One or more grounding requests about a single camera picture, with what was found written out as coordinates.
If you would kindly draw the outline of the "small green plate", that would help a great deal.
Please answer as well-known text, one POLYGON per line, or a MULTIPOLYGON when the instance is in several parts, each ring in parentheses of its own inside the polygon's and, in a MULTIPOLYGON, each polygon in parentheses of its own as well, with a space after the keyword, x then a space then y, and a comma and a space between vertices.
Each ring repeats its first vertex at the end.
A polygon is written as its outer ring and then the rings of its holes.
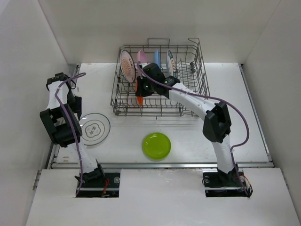
POLYGON ((150 133, 142 141, 144 155, 154 161, 166 158, 170 154, 171 147, 168 136, 160 132, 150 133))

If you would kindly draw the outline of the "white plate dark line emblem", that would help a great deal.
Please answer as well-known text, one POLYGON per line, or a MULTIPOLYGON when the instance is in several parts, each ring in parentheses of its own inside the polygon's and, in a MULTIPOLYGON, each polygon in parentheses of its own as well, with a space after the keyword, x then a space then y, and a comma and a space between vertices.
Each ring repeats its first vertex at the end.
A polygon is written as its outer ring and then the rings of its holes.
POLYGON ((101 113, 89 113, 81 117, 79 124, 82 129, 81 141, 86 146, 94 146, 103 142, 109 135, 111 123, 101 113))

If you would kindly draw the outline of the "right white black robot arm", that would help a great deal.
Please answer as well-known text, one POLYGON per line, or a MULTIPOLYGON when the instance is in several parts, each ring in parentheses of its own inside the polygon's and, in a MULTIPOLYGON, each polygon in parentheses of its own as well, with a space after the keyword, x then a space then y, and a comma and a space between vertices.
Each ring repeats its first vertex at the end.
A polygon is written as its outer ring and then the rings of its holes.
POLYGON ((228 108, 237 108, 223 99, 197 94, 173 76, 165 77, 155 63, 137 62, 136 66, 142 74, 136 95, 157 93, 192 110, 203 121, 202 133, 214 147, 219 182, 225 186, 232 183, 239 172, 233 155, 236 145, 230 145, 232 122, 228 108))

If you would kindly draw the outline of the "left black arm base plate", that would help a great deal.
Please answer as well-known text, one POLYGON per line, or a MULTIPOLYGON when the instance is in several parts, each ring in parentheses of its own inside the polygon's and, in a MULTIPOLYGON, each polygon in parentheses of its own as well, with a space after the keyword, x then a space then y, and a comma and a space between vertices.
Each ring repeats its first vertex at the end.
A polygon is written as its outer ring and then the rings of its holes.
POLYGON ((120 186, 120 172, 107 172, 105 177, 98 177, 83 182, 78 193, 77 198, 118 198, 120 186))

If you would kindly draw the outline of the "white plate orange sunburst pattern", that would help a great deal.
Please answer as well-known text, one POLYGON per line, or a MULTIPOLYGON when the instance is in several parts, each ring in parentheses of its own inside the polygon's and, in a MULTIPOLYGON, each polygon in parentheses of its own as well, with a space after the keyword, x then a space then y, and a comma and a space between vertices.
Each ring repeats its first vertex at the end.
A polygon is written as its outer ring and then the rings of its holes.
POLYGON ((135 63, 127 50, 121 51, 120 54, 120 66, 125 79, 129 83, 135 83, 136 73, 135 73, 135 63))

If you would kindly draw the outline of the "white plate teal lettered rim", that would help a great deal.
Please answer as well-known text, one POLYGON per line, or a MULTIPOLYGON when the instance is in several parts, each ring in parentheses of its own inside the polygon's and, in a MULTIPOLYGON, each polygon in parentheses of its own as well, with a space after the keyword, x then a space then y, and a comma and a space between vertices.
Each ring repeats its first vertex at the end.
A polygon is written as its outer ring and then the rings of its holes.
POLYGON ((170 76, 177 78, 176 64, 171 50, 168 50, 166 54, 166 69, 170 76))

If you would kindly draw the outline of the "small orange plate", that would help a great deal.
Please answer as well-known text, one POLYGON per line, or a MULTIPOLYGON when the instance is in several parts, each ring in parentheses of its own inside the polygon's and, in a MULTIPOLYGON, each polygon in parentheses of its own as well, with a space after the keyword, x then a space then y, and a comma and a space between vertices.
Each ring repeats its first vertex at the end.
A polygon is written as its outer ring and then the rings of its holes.
MULTIPOLYGON (((135 93, 138 91, 138 82, 135 84, 135 93)), ((143 97, 136 96, 139 106, 143 106, 143 97)))

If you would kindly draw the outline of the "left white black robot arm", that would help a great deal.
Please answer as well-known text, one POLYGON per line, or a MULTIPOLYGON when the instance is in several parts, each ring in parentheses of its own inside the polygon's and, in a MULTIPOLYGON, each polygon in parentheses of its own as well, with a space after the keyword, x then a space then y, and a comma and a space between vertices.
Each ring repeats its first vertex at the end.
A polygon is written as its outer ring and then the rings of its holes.
POLYGON ((73 78, 57 73, 49 78, 46 88, 49 102, 40 119, 51 141, 63 148, 72 148, 80 166, 80 176, 76 179, 85 185, 102 186, 106 180, 101 165, 88 154, 82 139, 79 119, 82 115, 82 97, 74 94, 71 83, 73 78))

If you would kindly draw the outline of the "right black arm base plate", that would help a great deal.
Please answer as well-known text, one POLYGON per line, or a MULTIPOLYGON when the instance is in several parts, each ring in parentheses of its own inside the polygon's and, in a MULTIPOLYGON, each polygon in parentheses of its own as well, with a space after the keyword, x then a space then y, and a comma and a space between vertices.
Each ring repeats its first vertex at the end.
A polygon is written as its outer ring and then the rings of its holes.
POLYGON ((223 172, 203 172, 202 183, 206 197, 251 197, 253 187, 243 172, 224 174, 223 172))

